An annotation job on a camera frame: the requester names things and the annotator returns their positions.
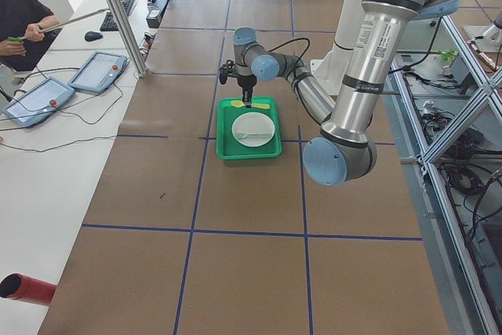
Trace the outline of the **person's hand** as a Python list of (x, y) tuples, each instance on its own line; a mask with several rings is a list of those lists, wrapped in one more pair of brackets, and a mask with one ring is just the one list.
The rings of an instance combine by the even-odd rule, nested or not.
[(45, 34), (42, 33), (42, 28), (39, 24), (28, 24), (24, 34), (24, 38), (31, 42), (40, 42), (44, 39)]

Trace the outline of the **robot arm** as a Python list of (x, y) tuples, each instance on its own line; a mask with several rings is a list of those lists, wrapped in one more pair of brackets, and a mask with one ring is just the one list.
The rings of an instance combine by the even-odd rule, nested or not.
[(446, 16), (460, 0), (344, 0), (332, 51), (326, 57), (331, 78), (340, 79), (332, 98), (293, 55), (274, 53), (256, 40), (255, 31), (240, 27), (233, 35), (235, 57), (220, 67), (221, 82), (235, 78), (246, 106), (258, 81), (285, 79), (320, 134), (304, 147), (304, 168), (326, 186), (368, 174), (377, 151), (367, 129), (409, 22)]

